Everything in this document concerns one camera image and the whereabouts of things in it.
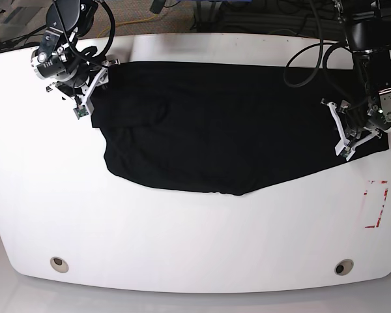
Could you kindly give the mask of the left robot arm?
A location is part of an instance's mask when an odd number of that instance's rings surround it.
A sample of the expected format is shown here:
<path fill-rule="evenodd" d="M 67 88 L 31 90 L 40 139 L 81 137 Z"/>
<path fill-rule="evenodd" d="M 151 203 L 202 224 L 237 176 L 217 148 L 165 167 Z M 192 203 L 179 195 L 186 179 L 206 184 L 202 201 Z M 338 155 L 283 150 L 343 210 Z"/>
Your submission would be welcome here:
<path fill-rule="evenodd" d="M 391 131 L 391 22 L 383 11 L 391 1 L 334 1 L 354 68 L 366 96 L 351 109 L 367 129 Z"/>

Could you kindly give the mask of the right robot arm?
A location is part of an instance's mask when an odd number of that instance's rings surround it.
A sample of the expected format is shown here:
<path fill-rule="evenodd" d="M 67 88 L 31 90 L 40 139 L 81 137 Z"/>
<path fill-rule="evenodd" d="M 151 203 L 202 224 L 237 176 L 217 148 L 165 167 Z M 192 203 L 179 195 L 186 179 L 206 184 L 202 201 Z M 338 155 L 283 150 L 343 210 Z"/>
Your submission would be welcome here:
<path fill-rule="evenodd" d="M 108 41 L 101 52 L 96 46 L 79 51 L 78 39 L 90 31 L 99 6 L 109 18 Z M 56 80 L 60 91 L 77 98 L 89 74 L 105 67 L 114 37 L 115 18 L 105 1 L 53 1 L 46 14 L 45 32 L 31 55 L 31 67 L 39 78 Z"/>

